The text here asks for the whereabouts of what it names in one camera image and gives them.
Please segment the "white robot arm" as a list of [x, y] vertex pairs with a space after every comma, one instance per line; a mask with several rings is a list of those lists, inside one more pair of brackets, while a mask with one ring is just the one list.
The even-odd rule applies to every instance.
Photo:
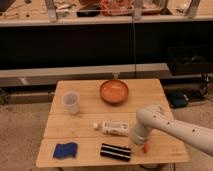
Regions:
[[160, 105], [149, 105], [136, 112], [132, 142], [143, 146], [153, 129], [163, 131], [213, 157], [213, 129], [170, 119]]

